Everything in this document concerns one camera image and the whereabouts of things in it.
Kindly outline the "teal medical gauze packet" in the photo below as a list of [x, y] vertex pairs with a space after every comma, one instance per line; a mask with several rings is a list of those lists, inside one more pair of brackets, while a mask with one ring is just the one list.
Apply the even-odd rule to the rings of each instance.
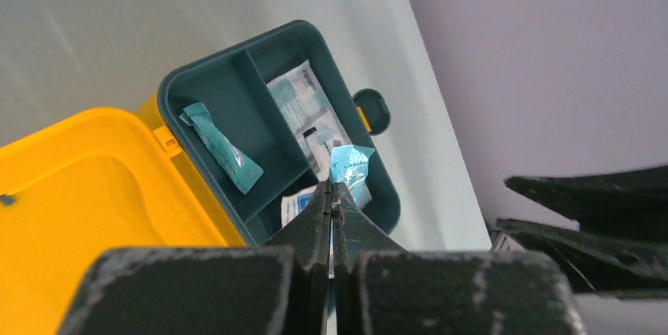
[[351, 139], [310, 62], [271, 80], [268, 89], [317, 179], [327, 180], [332, 149]]

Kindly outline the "teal header plastic bag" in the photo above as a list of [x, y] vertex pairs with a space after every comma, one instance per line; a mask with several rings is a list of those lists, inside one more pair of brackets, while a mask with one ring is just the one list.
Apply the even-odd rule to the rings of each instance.
[[366, 185], [370, 158], [375, 150], [353, 144], [334, 147], [330, 153], [329, 180], [345, 184], [360, 209], [372, 199]]

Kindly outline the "teal capped small tube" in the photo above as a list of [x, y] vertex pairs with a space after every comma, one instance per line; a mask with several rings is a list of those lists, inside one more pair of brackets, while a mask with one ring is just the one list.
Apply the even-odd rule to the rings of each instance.
[[264, 169], [234, 146], [216, 127], [211, 113], [202, 102], [186, 106], [180, 119], [195, 130], [217, 164], [236, 188], [246, 195], [263, 175]]

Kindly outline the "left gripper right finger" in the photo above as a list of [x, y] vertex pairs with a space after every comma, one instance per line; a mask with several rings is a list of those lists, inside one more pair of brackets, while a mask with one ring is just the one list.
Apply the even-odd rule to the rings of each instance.
[[407, 251], [334, 183], [341, 334], [585, 334], [565, 276], [546, 255]]

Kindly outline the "white blue alcohol pad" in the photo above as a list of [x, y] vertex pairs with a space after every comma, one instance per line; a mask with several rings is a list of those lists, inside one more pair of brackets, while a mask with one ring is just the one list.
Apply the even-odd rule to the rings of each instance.
[[280, 219], [283, 227], [306, 209], [316, 188], [316, 185], [304, 188], [293, 195], [288, 195], [281, 199]]

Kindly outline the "teal divided tray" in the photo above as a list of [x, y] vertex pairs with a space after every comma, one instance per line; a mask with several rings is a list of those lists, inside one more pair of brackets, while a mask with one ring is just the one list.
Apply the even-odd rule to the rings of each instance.
[[[184, 179], [216, 200], [213, 211], [228, 219], [249, 246], [265, 243], [280, 230], [280, 201], [316, 184], [315, 173], [271, 97], [268, 83], [308, 60], [351, 142], [373, 145], [353, 96], [322, 34], [294, 20], [175, 69], [161, 82], [158, 120], [183, 148], [176, 157]], [[208, 152], [195, 130], [181, 121], [186, 106], [202, 102], [213, 123], [264, 173], [242, 194]]]

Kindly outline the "yellow medicine kit box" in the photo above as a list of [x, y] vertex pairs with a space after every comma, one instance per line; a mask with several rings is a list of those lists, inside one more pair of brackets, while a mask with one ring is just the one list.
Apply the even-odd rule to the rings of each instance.
[[148, 99], [94, 108], [1, 149], [1, 331], [53, 334], [106, 250], [244, 246]]

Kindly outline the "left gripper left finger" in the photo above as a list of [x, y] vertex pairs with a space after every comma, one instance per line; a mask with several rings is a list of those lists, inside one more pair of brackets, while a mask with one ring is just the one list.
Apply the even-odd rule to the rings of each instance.
[[103, 252], [60, 334], [323, 334], [332, 186], [254, 248], [137, 247]]

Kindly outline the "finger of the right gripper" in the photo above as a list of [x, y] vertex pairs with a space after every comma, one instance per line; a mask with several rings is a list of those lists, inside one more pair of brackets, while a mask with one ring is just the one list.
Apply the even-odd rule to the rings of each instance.
[[667, 297], [667, 246], [593, 235], [517, 219], [496, 226], [527, 251], [559, 265], [576, 294], [618, 299]]
[[667, 166], [576, 177], [508, 177], [519, 195], [576, 221], [580, 231], [667, 240]]

